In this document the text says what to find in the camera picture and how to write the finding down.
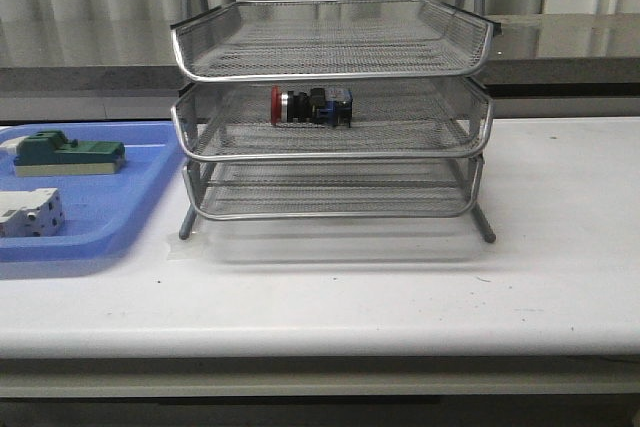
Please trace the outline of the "green and beige switch block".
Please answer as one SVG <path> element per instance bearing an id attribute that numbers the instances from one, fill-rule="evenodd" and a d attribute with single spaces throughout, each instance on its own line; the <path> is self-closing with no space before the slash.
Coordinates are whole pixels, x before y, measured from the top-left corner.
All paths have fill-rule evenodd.
<path id="1" fill-rule="evenodd" d="M 115 174 L 125 162 L 122 142 L 69 139 L 62 130 L 24 137 L 13 161 L 21 177 Z"/>

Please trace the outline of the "silver mesh top tray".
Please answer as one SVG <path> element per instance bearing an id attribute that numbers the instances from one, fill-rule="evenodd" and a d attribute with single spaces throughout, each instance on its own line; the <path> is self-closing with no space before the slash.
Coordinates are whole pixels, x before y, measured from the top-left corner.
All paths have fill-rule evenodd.
<path id="1" fill-rule="evenodd" d="M 171 27 L 195 82 L 469 76 L 500 24 L 436 0 L 238 1 Z"/>

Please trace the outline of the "red emergency stop button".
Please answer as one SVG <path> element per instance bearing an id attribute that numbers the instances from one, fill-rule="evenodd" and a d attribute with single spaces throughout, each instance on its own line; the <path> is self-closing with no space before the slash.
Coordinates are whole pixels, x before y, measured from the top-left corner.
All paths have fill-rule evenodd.
<path id="1" fill-rule="evenodd" d="M 271 88 L 270 123 L 305 123 L 351 127 L 353 97 L 350 89 L 315 87 L 308 93 Z"/>

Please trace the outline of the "white circuit breaker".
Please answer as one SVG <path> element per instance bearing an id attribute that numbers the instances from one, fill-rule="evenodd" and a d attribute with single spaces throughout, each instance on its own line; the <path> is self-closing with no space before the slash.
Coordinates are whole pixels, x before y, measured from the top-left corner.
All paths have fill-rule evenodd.
<path id="1" fill-rule="evenodd" d="M 1 237 L 55 235 L 65 222 L 57 188 L 1 192 Z"/>

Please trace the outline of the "blue plastic tray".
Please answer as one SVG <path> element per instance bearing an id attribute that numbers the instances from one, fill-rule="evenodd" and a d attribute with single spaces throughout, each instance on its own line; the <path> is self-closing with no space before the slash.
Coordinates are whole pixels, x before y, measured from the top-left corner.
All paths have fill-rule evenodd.
<path id="1" fill-rule="evenodd" d="M 127 248 L 146 223 L 183 154 L 168 121 L 26 124 L 1 131 L 1 140 L 59 129 L 70 139 L 119 141 L 126 162 L 115 174 L 25 177 L 13 156 L 1 154 L 1 189 L 59 190 L 65 222 L 54 236 L 1 240 L 3 262 L 75 260 Z"/>

